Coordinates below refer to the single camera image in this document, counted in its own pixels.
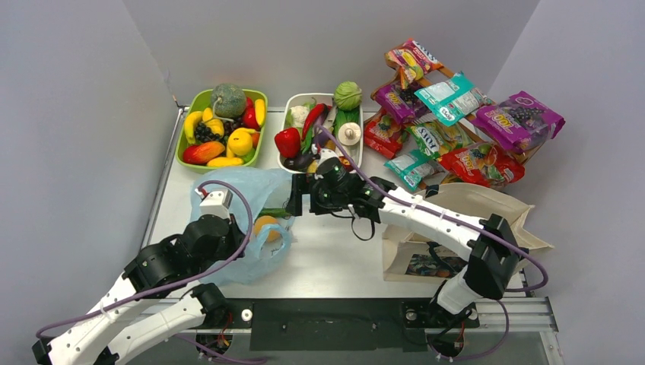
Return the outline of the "yellow lemon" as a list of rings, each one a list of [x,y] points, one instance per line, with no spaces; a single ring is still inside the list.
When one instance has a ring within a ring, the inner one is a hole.
[[[246,129],[236,129],[227,140],[226,156],[242,157],[247,155],[253,148],[252,132]]]

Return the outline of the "yellow banana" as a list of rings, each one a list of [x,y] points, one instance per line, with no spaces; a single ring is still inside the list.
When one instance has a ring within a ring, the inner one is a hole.
[[[202,121],[203,112],[195,111],[188,114],[183,123],[183,132],[189,144],[196,144],[195,129]]]

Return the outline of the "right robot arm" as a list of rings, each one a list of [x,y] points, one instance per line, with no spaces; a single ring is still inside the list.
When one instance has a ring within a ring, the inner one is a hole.
[[[442,284],[430,305],[431,318],[441,326],[451,325],[477,299],[500,300],[528,256],[500,215],[475,217],[442,208],[386,179],[350,173],[337,157],[324,160],[314,173],[292,175],[287,213],[301,216],[304,196],[312,214],[347,210],[373,224],[406,228],[464,260],[465,267]]]

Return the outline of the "light blue plastic bag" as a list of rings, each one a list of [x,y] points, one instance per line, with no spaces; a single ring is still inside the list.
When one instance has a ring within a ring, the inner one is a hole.
[[[263,208],[284,208],[291,193],[292,175],[281,169],[261,170],[254,167],[224,167],[212,170],[196,179],[191,191],[191,214],[189,221],[201,216],[201,198],[196,189],[202,187],[206,192],[223,189],[213,180],[227,183],[242,194],[253,214],[252,222],[259,217]],[[227,284],[250,284],[278,269],[288,256],[293,236],[293,218],[278,219],[283,227],[283,243],[260,243],[252,233],[245,250],[240,256],[222,269],[201,278],[203,284],[212,283],[221,287]]]

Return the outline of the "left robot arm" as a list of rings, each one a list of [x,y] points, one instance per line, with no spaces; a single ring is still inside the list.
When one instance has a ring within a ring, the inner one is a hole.
[[[216,327],[230,310],[215,284],[198,284],[186,297],[137,322],[143,311],[243,254],[249,231],[234,216],[204,214],[143,248],[85,315],[46,325],[32,346],[38,364],[118,364],[185,329]]]

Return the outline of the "green cucumber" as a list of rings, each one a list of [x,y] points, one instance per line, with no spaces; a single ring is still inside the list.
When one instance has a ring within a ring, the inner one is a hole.
[[[278,219],[288,219],[292,216],[285,208],[263,208],[259,212],[259,217],[269,216]]]

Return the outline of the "orange peach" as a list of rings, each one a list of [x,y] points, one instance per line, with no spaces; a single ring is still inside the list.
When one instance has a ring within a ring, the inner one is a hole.
[[[253,225],[255,241],[260,243],[283,243],[283,227],[276,217],[263,215]]]

